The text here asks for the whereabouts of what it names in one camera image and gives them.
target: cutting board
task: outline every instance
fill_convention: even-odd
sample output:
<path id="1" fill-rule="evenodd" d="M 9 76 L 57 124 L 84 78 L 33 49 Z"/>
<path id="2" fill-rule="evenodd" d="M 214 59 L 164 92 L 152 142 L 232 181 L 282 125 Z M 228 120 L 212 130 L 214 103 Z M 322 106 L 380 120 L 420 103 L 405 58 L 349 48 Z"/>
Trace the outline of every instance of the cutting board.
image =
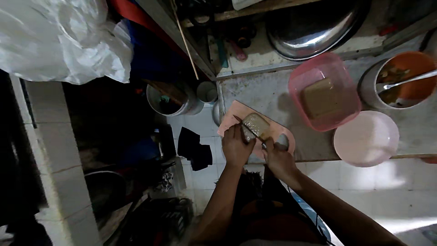
<path id="1" fill-rule="evenodd" d="M 284 126 L 278 124 L 277 122 L 272 121 L 271 119 L 267 118 L 265 115 L 262 115 L 262 114 L 258 113 L 257 111 L 249 108 L 248 106 L 240 103 L 237 100 L 234 100 L 232 102 L 231 107 L 226 112 L 225 116 L 223 117 L 222 123 L 218 127 L 217 133 L 223 137 L 225 135 L 225 131 L 227 129 L 229 129 L 231 126 L 238 123 L 238 120 L 235 119 L 233 115 L 236 115 L 236 116 L 240 117 L 241 119 L 244 119 L 246 116 L 248 116 L 251 113 L 259 114 L 261 117 L 263 117 L 267 121 L 267 123 L 270 124 L 270 134 L 275 142 L 281 134 L 285 134 L 285 136 L 287 136 L 287 138 L 288 138 L 288 143 L 289 143 L 288 152 L 290 154 L 293 154 L 293 152 L 295 151 L 296 142 L 295 142 L 295 137 L 290 132 L 290 130 L 288 130 Z M 259 139 L 257 139 L 257 143 L 255 144 L 255 147 L 253 148 L 252 153 L 255 154 L 259 159 L 264 160 L 264 155 L 263 155 L 262 147 L 261 147 L 261 141 Z"/>

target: wooden stick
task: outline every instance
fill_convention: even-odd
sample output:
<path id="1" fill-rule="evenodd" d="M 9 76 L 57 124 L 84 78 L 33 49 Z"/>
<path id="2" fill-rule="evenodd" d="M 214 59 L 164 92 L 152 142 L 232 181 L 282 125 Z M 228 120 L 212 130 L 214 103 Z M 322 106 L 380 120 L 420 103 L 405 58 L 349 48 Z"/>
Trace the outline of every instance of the wooden stick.
<path id="1" fill-rule="evenodd" d="M 176 3 L 173 0 L 170 0 L 171 8 L 173 9 L 174 17 L 176 18 L 177 26 L 179 27 L 180 34 L 182 35 L 182 40 L 184 41 L 185 48 L 187 49 L 188 57 L 190 58 L 191 65 L 193 66 L 194 74 L 196 75 L 196 79 L 199 80 L 199 75 L 197 75 L 196 67 L 194 66 L 193 58 L 191 57 L 190 50 L 188 49 L 187 41 L 185 40 L 184 32 L 182 31 L 182 27 L 180 26 L 179 18 L 176 13 Z"/>

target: person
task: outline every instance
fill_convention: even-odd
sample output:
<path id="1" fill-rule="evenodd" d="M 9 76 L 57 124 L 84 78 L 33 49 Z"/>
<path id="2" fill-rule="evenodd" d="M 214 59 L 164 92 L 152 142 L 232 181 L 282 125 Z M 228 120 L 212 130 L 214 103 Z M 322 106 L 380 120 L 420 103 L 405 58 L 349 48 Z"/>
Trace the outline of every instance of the person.
<path id="1" fill-rule="evenodd" d="M 371 218 L 304 175 L 293 156 L 271 138 L 261 192 L 253 189 L 243 166 L 255 146 L 243 142 L 240 124 L 222 139 L 226 166 L 205 208 L 191 244 L 316 246 L 332 244 L 279 179 L 308 203 L 345 246 L 405 246 Z"/>

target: knife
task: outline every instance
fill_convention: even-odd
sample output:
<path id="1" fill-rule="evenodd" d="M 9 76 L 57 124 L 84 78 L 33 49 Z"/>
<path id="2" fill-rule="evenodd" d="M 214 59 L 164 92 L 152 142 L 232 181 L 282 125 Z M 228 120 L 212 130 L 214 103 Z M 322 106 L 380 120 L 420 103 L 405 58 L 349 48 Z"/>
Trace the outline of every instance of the knife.
<path id="1" fill-rule="evenodd" d="M 256 135 L 248 126 L 246 126 L 245 124 L 243 124 L 243 120 L 241 120 L 241 118 L 240 117 L 238 117 L 238 116 L 236 116 L 236 115 L 233 115 L 234 116 L 234 118 L 235 119 L 237 119 L 238 120 L 238 122 L 240 123 L 240 124 L 242 124 L 247 130 L 249 130 L 254 136 L 256 136 L 260 141 L 261 141 L 261 147 L 263 148 L 263 149 L 267 149 L 267 146 L 266 146 L 266 144 L 264 143 L 264 140 L 262 139 L 262 138 L 260 138 L 258 135 Z"/>

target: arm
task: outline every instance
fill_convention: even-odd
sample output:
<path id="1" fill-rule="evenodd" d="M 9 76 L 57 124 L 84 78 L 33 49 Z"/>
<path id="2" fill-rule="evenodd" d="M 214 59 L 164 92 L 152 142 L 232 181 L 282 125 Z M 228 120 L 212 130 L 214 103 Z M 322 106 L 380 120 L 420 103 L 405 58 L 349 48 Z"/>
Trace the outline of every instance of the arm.
<path id="1" fill-rule="evenodd" d="M 336 197 L 297 169 L 293 156 L 266 141 L 267 165 L 274 175 L 292 188 L 326 222 L 346 246 L 405 246 L 374 220 Z"/>
<path id="2" fill-rule="evenodd" d="M 218 241 L 224 237 L 231 222 L 241 171 L 252 153 L 255 142 L 253 139 L 249 144 L 243 143 L 241 125 L 234 125 L 226 130 L 222 139 L 226 166 L 192 236 L 192 241 Z"/>

